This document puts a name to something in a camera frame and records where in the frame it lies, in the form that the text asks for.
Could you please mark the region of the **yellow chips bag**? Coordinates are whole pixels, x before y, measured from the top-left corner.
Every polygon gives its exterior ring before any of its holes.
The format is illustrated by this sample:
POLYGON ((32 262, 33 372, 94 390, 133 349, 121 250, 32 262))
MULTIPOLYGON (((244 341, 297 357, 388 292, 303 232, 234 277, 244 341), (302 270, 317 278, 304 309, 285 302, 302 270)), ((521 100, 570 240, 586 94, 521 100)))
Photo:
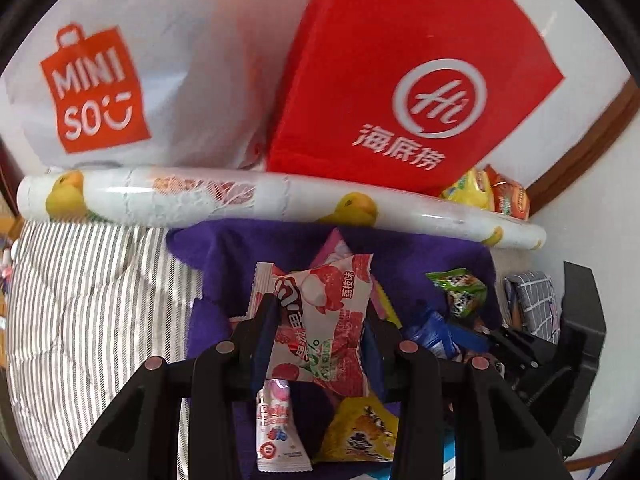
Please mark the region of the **yellow chips bag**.
POLYGON ((494 193, 485 170, 472 168, 440 194, 444 200, 487 211, 495 210, 494 193))

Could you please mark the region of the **brown door frame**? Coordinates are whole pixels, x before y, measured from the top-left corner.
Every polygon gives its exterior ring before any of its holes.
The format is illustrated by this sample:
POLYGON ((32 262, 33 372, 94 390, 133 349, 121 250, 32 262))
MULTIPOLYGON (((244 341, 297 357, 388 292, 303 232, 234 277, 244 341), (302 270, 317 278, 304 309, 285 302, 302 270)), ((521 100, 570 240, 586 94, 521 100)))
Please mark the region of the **brown door frame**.
POLYGON ((527 188, 533 216, 582 177, 617 141, 639 111, 639 87, 630 77, 608 107, 550 169, 527 188))

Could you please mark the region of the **red white strawberry packet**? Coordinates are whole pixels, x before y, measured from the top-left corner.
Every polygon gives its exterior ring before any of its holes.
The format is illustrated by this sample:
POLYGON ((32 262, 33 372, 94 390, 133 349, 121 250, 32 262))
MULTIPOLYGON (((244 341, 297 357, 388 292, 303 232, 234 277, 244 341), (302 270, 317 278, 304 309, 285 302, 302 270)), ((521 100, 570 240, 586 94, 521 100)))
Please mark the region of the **red white strawberry packet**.
POLYGON ((308 379, 340 396, 369 393, 360 359, 363 322, 373 288, 370 254, 354 255, 288 274, 302 295, 308 379))

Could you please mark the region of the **red Haidilao paper bag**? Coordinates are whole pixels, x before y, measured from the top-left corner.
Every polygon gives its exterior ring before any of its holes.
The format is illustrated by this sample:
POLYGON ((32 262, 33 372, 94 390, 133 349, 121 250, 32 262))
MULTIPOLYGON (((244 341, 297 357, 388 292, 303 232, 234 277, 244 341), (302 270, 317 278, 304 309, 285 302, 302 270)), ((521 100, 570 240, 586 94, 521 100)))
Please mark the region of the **red Haidilao paper bag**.
POLYGON ((562 79, 514 0, 310 0, 267 167, 435 196, 562 79))

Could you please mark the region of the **white Miniso plastic bag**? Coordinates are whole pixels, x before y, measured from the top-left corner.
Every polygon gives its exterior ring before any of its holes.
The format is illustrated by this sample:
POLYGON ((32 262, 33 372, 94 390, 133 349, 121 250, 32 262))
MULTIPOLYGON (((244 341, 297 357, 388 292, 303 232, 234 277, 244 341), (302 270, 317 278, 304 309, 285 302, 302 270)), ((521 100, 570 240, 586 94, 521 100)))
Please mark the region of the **white Miniso plastic bag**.
POLYGON ((22 174, 253 166, 308 1, 1 0, 2 146, 22 174))

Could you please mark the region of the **green snack packet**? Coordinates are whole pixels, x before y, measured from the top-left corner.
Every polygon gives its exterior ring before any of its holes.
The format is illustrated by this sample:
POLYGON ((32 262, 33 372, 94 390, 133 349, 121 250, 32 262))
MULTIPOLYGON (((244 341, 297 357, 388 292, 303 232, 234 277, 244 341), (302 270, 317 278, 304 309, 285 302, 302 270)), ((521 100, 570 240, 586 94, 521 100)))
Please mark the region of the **green snack packet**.
POLYGON ((485 304, 487 287, 468 269, 431 272, 426 277, 446 294, 449 311, 455 318, 468 318, 485 304))

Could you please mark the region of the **yellow triangular snack packet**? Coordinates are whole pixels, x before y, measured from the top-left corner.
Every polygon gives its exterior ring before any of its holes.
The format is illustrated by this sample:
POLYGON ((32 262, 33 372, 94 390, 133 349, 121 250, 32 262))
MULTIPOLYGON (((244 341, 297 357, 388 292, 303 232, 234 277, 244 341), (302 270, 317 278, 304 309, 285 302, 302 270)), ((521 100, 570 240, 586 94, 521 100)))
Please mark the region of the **yellow triangular snack packet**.
POLYGON ((390 463, 399 417, 376 396, 346 398, 324 434, 317 462, 390 463))

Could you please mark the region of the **purple towel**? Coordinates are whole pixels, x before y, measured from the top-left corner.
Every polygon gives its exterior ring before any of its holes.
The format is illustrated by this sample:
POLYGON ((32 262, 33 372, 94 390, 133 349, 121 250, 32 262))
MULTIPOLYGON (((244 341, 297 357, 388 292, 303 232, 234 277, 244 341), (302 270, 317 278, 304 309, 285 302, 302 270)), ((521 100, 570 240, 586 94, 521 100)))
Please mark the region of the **purple towel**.
MULTIPOLYGON (((203 274, 186 354, 196 358, 230 335, 231 319, 244 315, 250 303, 257 263, 272 262, 282 271, 306 270, 331 231, 326 224, 250 219, 206 221, 170 231, 166 244, 171 255, 203 274)), ((427 275, 459 268, 486 285, 480 318, 491 330, 500 326, 494 260, 482 244, 356 226, 343 226, 340 232, 352 252, 371 255, 372 274, 404 328, 423 324, 428 311, 448 313, 444 292, 427 275)))

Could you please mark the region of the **blue tissue box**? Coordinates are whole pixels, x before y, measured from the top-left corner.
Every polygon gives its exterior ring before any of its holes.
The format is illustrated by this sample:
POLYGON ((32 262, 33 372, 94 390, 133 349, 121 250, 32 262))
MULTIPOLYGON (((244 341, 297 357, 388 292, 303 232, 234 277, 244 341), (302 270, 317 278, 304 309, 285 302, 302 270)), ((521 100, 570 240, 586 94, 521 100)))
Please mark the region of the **blue tissue box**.
MULTIPOLYGON (((456 478, 456 444, 454 443, 454 433, 446 431, 444 435, 444 450, 442 451, 442 478, 444 480, 454 480, 456 478)), ((365 472, 352 480, 390 480, 392 467, 388 466, 379 470, 365 472)))

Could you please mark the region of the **long pink bear candy packet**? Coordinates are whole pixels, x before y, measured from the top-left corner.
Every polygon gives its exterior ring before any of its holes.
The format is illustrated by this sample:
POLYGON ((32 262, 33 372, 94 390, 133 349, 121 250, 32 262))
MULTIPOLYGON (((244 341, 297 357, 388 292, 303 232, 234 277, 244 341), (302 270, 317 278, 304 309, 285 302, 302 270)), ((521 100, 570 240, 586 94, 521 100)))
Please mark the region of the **long pink bear candy packet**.
POLYGON ((265 315, 254 363, 265 379, 256 396, 257 468, 268 474, 311 471, 294 424, 290 383, 310 377, 302 295, 292 276, 274 264, 255 266, 247 314, 265 315))

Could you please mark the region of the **lemon-print wrapping roll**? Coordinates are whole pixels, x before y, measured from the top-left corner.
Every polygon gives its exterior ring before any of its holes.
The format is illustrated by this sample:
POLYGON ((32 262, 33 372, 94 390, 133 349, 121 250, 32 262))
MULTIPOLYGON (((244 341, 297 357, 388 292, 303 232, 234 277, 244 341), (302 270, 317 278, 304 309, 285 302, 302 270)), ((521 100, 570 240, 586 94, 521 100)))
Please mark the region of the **lemon-print wrapping roll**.
POLYGON ((32 221, 104 221, 186 228, 218 219, 326 222, 536 250, 546 231, 477 207, 379 186, 272 172, 118 167, 24 177, 20 214, 32 221))

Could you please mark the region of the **grey plaid folded cloth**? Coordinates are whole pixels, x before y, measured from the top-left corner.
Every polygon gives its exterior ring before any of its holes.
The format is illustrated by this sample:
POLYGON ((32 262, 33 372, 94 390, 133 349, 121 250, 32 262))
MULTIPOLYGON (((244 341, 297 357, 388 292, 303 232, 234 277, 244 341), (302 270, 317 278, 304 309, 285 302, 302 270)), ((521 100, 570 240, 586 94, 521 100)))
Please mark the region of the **grey plaid folded cloth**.
POLYGON ((562 307, 552 281, 541 271, 524 271, 503 278, 512 323, 524 333, 557 344, 562 307))

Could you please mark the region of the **orange chips bag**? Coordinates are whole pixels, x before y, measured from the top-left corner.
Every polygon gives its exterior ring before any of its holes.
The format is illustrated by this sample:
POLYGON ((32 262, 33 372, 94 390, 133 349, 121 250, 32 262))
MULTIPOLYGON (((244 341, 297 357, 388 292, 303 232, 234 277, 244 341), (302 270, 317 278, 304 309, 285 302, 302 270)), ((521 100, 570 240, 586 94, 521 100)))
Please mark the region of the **orange chips bag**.
POLYGON ((486 165, 492 196, 494 196, 494 211, 510 218, 527 221, 529 218, 529 198, 526 189, 503 174, 499 174, 490 165, 486 165))

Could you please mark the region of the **striped mattress pad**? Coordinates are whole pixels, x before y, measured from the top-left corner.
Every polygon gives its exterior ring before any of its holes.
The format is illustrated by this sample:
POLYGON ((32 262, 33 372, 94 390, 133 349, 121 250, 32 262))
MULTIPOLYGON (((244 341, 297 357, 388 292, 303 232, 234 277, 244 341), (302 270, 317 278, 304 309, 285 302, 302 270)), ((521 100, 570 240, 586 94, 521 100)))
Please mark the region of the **striped mattress pad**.
POLYGON ((26 222, 8 305, 8 386, 36 478, 54 479, 150 356, 186 356, 202 274, 163 229, 26 222))

